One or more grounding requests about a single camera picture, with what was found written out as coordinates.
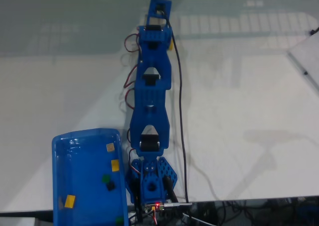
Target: blue robotic arm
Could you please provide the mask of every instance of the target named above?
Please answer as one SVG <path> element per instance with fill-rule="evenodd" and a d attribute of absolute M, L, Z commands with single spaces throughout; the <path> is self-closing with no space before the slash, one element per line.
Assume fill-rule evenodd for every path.
<path fill-rule="evenodd" d="M 140 205 L 163 203 L 170 198 L 177 182 L 177 174 L 163 155 L 169 145 L 169 121 L 165 109 L 165 93 L 171 88 L 171 64 L 167 50 L 172 30 L 167 25 L 151 25 L 151 18 L 169 18 L 171 1 L 151 0 L 147 23 L 139 26 L 141 47 L 135 81 L 135 108 L 130 124 L 131 147 L 139 157 L 126 175 L 131 201 Z M 157 74 L 146 74 L 155 68 Z M 152 125 L 158 134 L 143 134 Z"/>

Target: mounting hole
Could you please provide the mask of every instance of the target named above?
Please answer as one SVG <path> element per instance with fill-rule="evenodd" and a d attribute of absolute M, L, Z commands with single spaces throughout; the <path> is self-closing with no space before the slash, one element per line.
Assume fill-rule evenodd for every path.
<path fill-rule="evenodd" d="M 148 185 L 148 191 L 155 191 L 157 189 L 156 184 L 154 184 L 153 182 L 150 182 Z"/>

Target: white table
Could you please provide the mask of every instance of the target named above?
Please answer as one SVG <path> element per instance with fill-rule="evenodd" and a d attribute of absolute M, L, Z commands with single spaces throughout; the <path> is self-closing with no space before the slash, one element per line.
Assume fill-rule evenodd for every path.
<path fill-rule="evenodd" d="M 172 0 L 183 68 L 191 201 L 319 195 L 319 96 L 286 50 L 319 26 L 319 0 Z M 132 111 L 124 38 L 150 0 L 0 1 L 0 211 L 52 209 L 51 140 Z M 184 197 L 178 68 L 164 156 Z"/>

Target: wire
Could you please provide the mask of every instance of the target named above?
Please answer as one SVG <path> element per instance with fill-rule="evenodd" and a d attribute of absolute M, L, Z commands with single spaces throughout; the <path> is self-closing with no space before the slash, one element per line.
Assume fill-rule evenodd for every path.
<path fill-rule="evenodd" d="M 225 223 L 225 220 L 226 220 L 226 206 L 225 206 L 224 202 L 222 202 L 222 204 L 223 204 L 223 209 L 224 209 L 224 216 L 223 216 L 221 223 L 219 224 L 220 226 L 223 225 Z"/>
<path fill-rule="evenodd" d="M 131 140 L 129 139 L 129 132 L 131 129 L 129 128 L 128 131 L 126 132 L 126 138 L 128 139 L 128 142 L 131 144 Z"/>
<path fill-rule="evenodd" d="M 147 216 L 151 216 L 151 214 L 152 214 L 153 212 L 154 212 L 154 211 L 152 210 L 152 211 L 149 211 L 148 213 L 144 214 L 144 215 L 143 215 L 143 219 L 145 219 Z M 130 223 L 130 225 L 136 225 L 136 220 L 135 220 L 135 223 L 131 224 L 131 219 L 134 218 L 134 217 L 135 217 L 135 219 L 137 218 L 137 217 L 136 217 L 136 214 L 134 214 L 133 216 L 129 217 L 129 223 Z"/>
<path fill-rule="evenodd" d="M 131 109 L 134 110 L 134 107 L 131 106 L 131 104 L 129 104 L 128 101 L 127 101 L 128 94 L 129 94 L 129 92 L 132 91 L 132 90 L 135 90 L 135 88 L 130 88 L 130 89 L 128 89 L 128 91 L 125 93 L 124 100 L 125 100 L 126 105 L 128 105 L 129 108 L 131 108 Z"/>
<path fill-rule="evenodd" d="M 129 165 L 136 173 L 138 173 L 140 175 L 141 174 L 140 171 L 138 171 L 136 168 L 134 168 L 134 166 L 131 164 L 131 152 L 133 150 L 135 150 L 135 149 L 131 149 L 130 152 L 129 152 Z"/>
<path fill-rule="evenodd" d="M 169 28 L 171 29 L 171 37 L 173 39 L 173 44 L 177 56 L 178 61 L 178 69 L 179 69 L 179 120 L 180 120 L 180 136 L 181 136 L 181 145 L 183 149 L 183 158 L 184 158 L 184 184 L 185 184 L 185 199 L 186 202 L 188 201 L 188 192 L 187 192 L 187 165 L 186 165 L 186 151 L 185 151 L 185 144 L 184 144 L 184 133 L 183 133 L 183 118 L 182 118 L 182 111 L 181 111 L 181 90 L 182 90 L 182 73 L 181 73 L 181 64 L 180 64 L 180 58 L 177 50 L 177 45 L 175 41 L 175 37 L 173 34 L 173 29 L 170 25 L 169 19 L 165 12 L 162 12 L 164 15 L 164 18 L 166 19 L 166 23 L 168 24 Z"/>
<path fill-rule="evenodd" d="M 129 75 L 128 75 L 128 78 L 126 78 L 126 81 L 124 83 L 124 86 L 123 88 L 127 88 L 128 86 L 130 86 L 131 84 L 133 84 L 135 81 L 131 81 L 128 83 L 130 77 L 131 77 L 131 74 L 134 72 L 134 70 L 137 68 L 138 65 L 135 65 L 134 68 L 132 68 L 132 70 L 130 71 Z"/>
<path fill-rule="evenodd" d="M 137 33 L 132 33 L 132 34 L 130 34 L 130 35 L 127 36 L 127 37 L 125 38 L 125 40 L 124 40 L 124 47 L 125 47 L 125 49 L 126 49 L 129 53 L 134 53 L 134 52 L 140 51 L 140 46 L 139 46 L 139 44 L 138 44 L 138 49 L 135 49 L 135 50 L 129 50 L 129 49 L 127 48 L 127 46 L 126 46 L 126 41 L 127 41 L 130 37 L 132 37 L 132 36 L 134 36 L 134 35 L 136 35 L 136 43 L 138 44 L 139 34 L 137 34 Z"/>
<path fill-rule="evenodd" d="M 155 225 L 158 225 L 158 222 L 157 222 L 157 220 L 156 220 L 155 211 L 154 211 L 154 213 L 153 213 L 153 220 L 154 220 L 154 224 L 155 224 Z"/>
<path fill-rule="evenodd" d="M 206 225 L 216 226 L 216 225 L 212 225 L 212 224 L 210 224 L 210 223 L 208 223 L 208 222 L 205 222 L 205 221 L 203 221 L 203 220 L 199 220 L 199 219 L 197 219 L 197 218 L 190 217 L 189 215 L 187 215 L 187 214 L 185 214 L 185 213 L 183 213 L 183 215 L 185 215 L 186 217 L 189 217 L 191 220 L 197 220 L 197 221 L 199 221 L 199 222 L 201 222 L 201 223 L 203 223 L 203 224 L 206 224 Z"/>

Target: blue plastic tray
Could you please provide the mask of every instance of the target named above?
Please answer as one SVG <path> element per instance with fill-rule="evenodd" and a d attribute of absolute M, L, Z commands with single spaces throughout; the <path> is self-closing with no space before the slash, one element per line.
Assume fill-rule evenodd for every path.
<path fill-rule="evenodd" d="M 113 143 L 115 151 L 106 145 Z M 112 172 L 111 160 L 120 170 Z M 115 226 L 128 210 L 120 134 L 115 129 L 90 129 L 56 136 L 52 141 L 53 214 L 55 226 Z M 111 176 L 115 189 L 102 182 Z M 65 208 L 67 195 L 75 196 L 72 209 Z"/>

